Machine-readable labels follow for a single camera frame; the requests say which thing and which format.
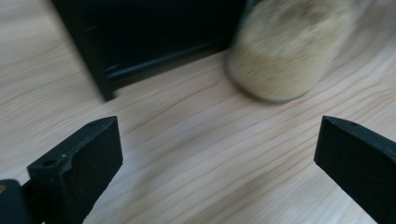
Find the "glass jar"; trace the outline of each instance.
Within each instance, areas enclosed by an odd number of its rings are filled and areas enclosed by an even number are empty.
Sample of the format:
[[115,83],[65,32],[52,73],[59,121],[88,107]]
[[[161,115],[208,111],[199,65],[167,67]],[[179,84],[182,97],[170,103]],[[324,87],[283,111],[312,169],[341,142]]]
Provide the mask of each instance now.
[[226,55],[230,78],[264,100],[314,88],[372,0],[247,0]]

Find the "wood grain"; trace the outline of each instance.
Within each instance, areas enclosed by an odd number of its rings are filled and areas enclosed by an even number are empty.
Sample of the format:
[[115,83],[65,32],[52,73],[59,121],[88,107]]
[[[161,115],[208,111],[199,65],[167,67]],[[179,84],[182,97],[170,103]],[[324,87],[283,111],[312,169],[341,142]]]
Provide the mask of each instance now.
[[0,178],[117,115],[124,164],[85,223],[374,223],[313,162],[323,115],[396,140],[396,2],[378,1],[319,84],[287,104],[227,79],[223,53],[103,104],[52,9],[0,2]]

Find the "black object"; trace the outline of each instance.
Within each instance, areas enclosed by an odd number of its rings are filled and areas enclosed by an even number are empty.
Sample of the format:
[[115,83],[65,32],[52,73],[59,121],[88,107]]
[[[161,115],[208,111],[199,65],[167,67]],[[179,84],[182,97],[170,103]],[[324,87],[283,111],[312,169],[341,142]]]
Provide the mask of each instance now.
[[396,223],[396,143],[324,117],[315,162],[378,223]]
[[105,100],[117,83],[206,49],[228,47],[246,0],[50,0]]
[[0,223],[82,223],[121,165],[117,118],[91,122],[30,164],[22,188],[0,181]]

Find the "screw hole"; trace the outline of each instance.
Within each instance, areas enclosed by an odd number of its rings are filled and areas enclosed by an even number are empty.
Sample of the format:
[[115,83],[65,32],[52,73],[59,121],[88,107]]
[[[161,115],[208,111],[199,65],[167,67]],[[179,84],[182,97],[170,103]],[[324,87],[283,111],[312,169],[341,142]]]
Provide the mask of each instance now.
[[52,166],[53,164],[55,164],[56,160],[51,160],[51,161],[44,161],[43,162],[43,166]]

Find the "jar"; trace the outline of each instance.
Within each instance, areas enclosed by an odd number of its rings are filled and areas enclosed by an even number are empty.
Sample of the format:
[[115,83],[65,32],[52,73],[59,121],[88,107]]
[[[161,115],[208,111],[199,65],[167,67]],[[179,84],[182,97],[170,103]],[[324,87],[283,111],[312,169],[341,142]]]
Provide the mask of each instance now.
[[226,55],[233,82],[285,102],[314,88],[371,0],[247,0]]

